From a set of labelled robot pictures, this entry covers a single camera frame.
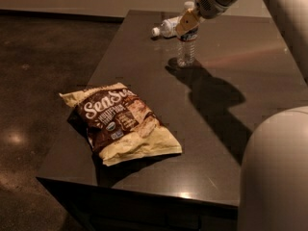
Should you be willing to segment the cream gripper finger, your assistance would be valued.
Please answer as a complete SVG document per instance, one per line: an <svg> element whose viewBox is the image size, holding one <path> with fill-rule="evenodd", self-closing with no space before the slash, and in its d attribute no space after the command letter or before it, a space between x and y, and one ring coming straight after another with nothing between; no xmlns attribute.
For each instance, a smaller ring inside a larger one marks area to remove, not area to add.
<svg viewBox="0 0 308 231"><path fill-rule="evenodd" d="M196 28L199 25L199 14L196 9L184 10L179 18L179 22L175 27L177 36L183 36L188 31Z"/></svg>

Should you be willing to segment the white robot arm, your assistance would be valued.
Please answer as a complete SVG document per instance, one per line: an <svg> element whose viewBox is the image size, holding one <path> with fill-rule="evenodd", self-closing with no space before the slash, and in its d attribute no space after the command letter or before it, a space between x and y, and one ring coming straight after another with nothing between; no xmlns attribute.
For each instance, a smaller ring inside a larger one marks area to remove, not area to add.
<svg viewBox="0 0 308 231"><path fill-rule="evenodd" d="M194 0L179 35L237 0ZM263 0L308 81L308 0ZM308 231L308 107L282 111L251 135L241 170L238 231Z"/></svg>

